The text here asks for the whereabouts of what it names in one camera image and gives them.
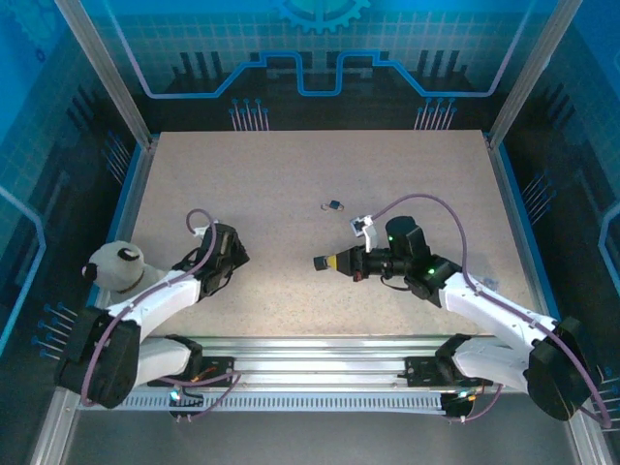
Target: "glass panel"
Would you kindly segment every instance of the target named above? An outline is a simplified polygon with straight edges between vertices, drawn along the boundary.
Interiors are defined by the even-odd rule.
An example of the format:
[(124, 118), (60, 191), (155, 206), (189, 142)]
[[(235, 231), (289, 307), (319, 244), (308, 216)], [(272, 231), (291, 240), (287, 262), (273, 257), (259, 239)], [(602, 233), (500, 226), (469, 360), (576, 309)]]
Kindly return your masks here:
[[(505, 145), (559, 313), (620, 376), (620, 6), (584, 0)], [(620, 384), (604, 399), (620, 425)], [(617, 432), (607, 433), (619, 451)]]
[(53, 2), (26, 3), (0, 2), (3, 463), (32, 452), (71, 327), (63, 305), (86, 303), (80, 270), (106, 241), (135, 147)]
[(489, 129), (556, 2), (84, 3), (151, 130), (184, 131), (266, 129), (264, 110), (276, 130)]

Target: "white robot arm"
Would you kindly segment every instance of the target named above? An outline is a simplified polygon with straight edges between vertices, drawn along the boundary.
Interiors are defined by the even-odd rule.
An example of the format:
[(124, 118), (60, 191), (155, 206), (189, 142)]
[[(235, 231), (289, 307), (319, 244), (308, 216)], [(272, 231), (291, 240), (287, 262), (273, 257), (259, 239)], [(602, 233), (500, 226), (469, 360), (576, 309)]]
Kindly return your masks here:
[[(54, 382), (81, 392), (82, 397), (82, 387), (87, 384), (87, 399), (112, 409), (135, 386), (162, 377), (188, 380), (197, 376), (202, 367), (199, 344), (177, 335), (164, 339), (147, 336), (179, 311), (217, 293), (222, 282), (228, 282), (233, 271), (249, 261), (234, 228), (218, 224), (215, 230), (215, 239), (211, 228), (195, 230), (195, 235), (202, 236), (201, 247), (149, 289), (106, 309), (82, 309), (58, 361)], [(213, 253), (207, 257), (212, 240)], [(95, 356), (93, 348), (102, 345), (106, 331), (109, 339)], [(96, 364), (91, 372), (93, 358)]]
[[(436, 372), (447, 384), (465, 378), (508, 386), (527, 393), (552, 417), (566, 420), (602, 381), (593, 344), (579, 321), (567, 318), (560, 323), (492, 292), (464, 274), (460, 265), (431, 254), (422, 229), (412, 217), (400, 216), (387, 222), (389, 247), (385, 249), (369, 247), (377, 243), (371, 217), (352, 220), (352, 227), (356, 235), (365, 236), (365, 244), (317, 257), (315, 269), (331, 267), (354, 282), (371, 275), (381, 276), (384, 284), (402, 277), (407, 287), (396, 289), (409, 290), (467, 318), (503, 344), (462, 334), (453, 336), (435, 355)], [(567, 348), (586, 376), (567, 355)], [(413, 376), (403, 378), (415, 386), (410, 384)]]

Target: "table surface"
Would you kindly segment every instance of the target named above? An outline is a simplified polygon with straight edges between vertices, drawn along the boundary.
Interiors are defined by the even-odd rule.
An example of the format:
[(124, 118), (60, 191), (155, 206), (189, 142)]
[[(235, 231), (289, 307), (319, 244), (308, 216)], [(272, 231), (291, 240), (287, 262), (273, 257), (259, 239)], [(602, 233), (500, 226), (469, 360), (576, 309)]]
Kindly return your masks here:
[[(532, 307), (508, 216), (480, 131), (163, 133), (133, 233), (149, 264), (170, 269), (200, 243), (186, 213), (207, 209), (235, 227), (250, 262), (230, 284), (159, 326), (153, 335), (327, 336), (483, 333), (464, 318), (392, 291), (378, 278), (353, 283), (312, 259), (361, 244), (349, 220), (413, 192), (458, 213), (470, 273), (499, 282)], [(343, 211), (322, 211), (338, 200)], [(433, 253), (461, 263), (448, 213), (405, 201), (381, 218), (412, 215)], [(200, 215), (195, 226), (205, 222)], [(394, 285), (402, 284), (396, 279)]]

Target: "stuffed animal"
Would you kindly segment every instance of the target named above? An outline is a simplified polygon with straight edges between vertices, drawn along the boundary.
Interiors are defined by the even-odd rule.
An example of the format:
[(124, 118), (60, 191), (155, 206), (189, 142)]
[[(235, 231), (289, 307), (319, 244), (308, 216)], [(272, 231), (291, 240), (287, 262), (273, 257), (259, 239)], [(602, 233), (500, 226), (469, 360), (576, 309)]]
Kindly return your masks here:
[(144, 262), (138, 246), (122, 240), (103, 245), (90, 257), (81, 274), (110, 291), (112, 303), (138, 295), (166, 276), (165, 271)]

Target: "plush toy ear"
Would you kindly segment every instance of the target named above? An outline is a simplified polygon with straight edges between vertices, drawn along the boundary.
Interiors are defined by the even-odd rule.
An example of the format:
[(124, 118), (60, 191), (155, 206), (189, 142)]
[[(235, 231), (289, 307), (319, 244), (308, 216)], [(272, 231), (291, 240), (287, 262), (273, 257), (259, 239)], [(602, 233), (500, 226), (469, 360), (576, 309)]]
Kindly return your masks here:
[(87, 264), (81, 269), (81, 275), (88, 281), (94, 282), (97, 279), (97, 266), (94, 263)]
[(116, 255), (118, 255), (118, 257), (120, 257), (125, 262), (134, 262), (135, 260), (140, 258), (139, 253), (136, 253), (133, 250), (128, 249), (127, 247), (123, 247), (122, 249), (120, 249)]

